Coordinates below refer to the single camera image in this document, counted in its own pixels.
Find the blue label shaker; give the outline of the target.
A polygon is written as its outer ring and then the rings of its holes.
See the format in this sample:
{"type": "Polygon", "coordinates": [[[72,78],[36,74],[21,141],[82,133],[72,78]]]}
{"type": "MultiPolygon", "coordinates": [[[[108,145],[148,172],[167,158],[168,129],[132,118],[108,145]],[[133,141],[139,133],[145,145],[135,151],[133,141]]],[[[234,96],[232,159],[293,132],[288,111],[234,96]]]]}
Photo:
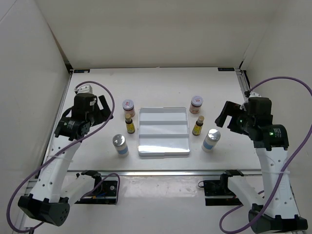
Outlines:
{"type": "Polygon", "coordinates": [[[205,152],[212,151],[221,138],[221,133],[217,129],[210,129],[201,145],[205,152]]]}
{"type": "Polygon", "coordinates": [[[126,157],[129,154],[129,148],[124,135],[115,135],[112,139],[112,143],[120,157],[126,157]]]}

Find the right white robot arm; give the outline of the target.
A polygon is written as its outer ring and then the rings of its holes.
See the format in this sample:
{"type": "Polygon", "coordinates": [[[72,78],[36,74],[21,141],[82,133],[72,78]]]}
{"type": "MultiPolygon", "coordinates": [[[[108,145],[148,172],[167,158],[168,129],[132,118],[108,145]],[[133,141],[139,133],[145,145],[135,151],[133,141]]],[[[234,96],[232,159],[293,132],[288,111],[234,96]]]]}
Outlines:
{"type": "Polygon", "coordinates": [[[225,195],[234,193],[242,205],[249,207],[246,227],[256,234],[305,231],[308,222],[299,214],[287,171],[288,134],[283,125],[273,124],[271,108],[272,102],[266,97],[250,97],[242,105],[226,101],[215,123],[222,127],[231,117],[228,129],[253,142],[264,195],[258,194],[240,173],[221,180],[219,190],[225,195]]]}

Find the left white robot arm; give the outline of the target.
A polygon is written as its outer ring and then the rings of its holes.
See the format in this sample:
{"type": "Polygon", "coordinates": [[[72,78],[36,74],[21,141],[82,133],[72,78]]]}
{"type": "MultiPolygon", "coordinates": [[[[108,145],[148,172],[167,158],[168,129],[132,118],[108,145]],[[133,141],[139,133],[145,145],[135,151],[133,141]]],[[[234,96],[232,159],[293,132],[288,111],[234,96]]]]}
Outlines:
{"type": "Polygon", "coordinates": [[[62,185],[74,154],[82,141],[91,136],[91,127],[102,128],[112,118],[105,96],[75,95],[74,105],[62,114],[57,124],[52,154],[40,169],[37,183],[29,195],[19,198],[18,206],[29,218],[61,226],[73,204],[102,192],[101,175],[92,170],[83,171],[69,186],[62,185]]]}

